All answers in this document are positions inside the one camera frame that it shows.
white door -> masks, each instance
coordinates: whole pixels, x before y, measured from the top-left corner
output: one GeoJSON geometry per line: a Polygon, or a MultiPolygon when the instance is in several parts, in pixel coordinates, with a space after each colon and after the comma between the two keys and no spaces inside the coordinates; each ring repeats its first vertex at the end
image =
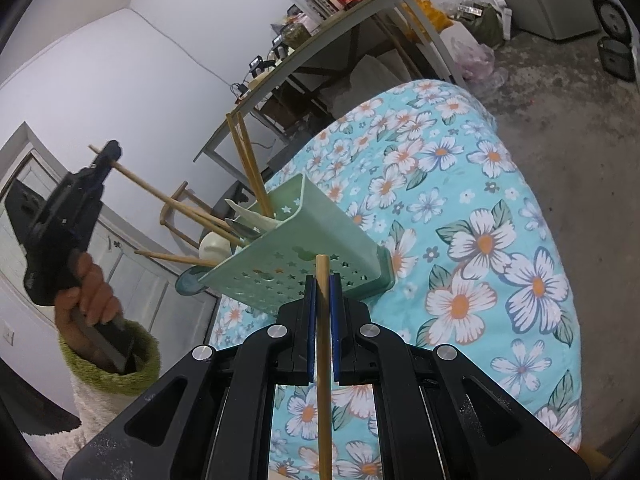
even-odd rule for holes
{"type": "MultiPolygon", "coordinates": [[[[55,177],[47,170],[31,153],[16,178],[46,198],[56,185],[55,177]]],[[[0,279],[10,282],[20,293],[25,308],[37,309],[52,325],[53,307],[35,306],[24,290],[26,261],[5,211],[4,196],[0,202],[0,248],[0,279]]],[[[204,342],[216,298],[206,293],[188,298],[179,296],[175,292],[176,275],[135,254],[134,249],[98,221],[88,252],[102,267],[105,280],[122,303],[125,318],[139,322],[158,339],[161,371],[165,372],[191,348],[204,342]]]]}

white spoon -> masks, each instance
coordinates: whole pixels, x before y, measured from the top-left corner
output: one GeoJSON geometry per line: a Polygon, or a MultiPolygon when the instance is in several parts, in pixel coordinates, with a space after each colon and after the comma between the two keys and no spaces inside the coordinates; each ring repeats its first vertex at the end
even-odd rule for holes
{"type": "Polygon", "coordinates": [[[251,225],[252,227],[257,227],[261,231],[273,231],[276,227],[278,227],[282,222],[280,220],[275,220],[273,218],[268,218],[267,216],[263,216],[254,211],[249,211],[245,209],[241,205],[236,204],[233,200],[229,200],[225,198],[225,202],[229,204],[233,208],[235,212],[237,212],[244,220],[251,225]]]}

metal screw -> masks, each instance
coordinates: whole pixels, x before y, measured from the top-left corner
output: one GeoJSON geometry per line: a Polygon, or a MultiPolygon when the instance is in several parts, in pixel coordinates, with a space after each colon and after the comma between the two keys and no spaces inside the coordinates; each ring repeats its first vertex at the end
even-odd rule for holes
{"type": "Polygon", "coordinates": [[[458,351],[450,345],[442,345],[436,353],[438,357],[444,361],[453,361],[453,359],[458,357],[458,351]]]}
{"type": "Polygon", "coordinates": [[[367,323],[360,327],[360,333],[364,337],[375,337],[380,334],[380,327],[378,325],[367,323]]]}
{"type": "Polygon", "coordinates": [[[196,361],[206,361],[213,355],[213,350],[210,346],[200,345],[196,346],[191,352],[191,356],[196,359],[196,361]]]}
{"type": "Polygon", "coordinates": [[[287,327],[284,325],[271,325],[267,329],[267,334],[273,338],[284,337],[287,335],[287,327]]]}

blue floral blanket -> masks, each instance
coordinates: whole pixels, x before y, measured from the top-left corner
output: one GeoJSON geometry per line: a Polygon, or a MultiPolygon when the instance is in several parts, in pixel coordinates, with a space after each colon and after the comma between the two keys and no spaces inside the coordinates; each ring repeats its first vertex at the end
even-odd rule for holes
{"type": "MultiPolygon", "coordinates": [[[[407,343],[449,342],[574,449],[580,332],[573,295],[533,193],[468,92],[403,84],[320,132],[268,183],[304,173],[392,255],[395,287],[367,302],[407,343]]],[[[211,343],[274,321],[223,298],[211,343]]],[[[369,386],[333,393],[334,476],[382,478],[369,386]]],[[[276,390],[270,467],[318,478],[314,386],[276,390]]]]}

human hand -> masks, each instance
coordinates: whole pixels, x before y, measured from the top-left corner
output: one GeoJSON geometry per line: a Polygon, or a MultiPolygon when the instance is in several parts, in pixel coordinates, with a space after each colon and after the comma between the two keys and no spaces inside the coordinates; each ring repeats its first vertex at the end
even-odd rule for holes
{"type": "Polygon", "coordinates": [[[76,354],[106,371],[114,369],[104,353],[85,336],[71,317],[71,310],[78,306],[85,323],[108,323],[122,312],[118,298],[104,282],[102,269],[94,264],[88,253],[82,253],[76,261],[76,277],[81,286],[60,290],[54,300],[56,327],[66,344],[76,354]]]}

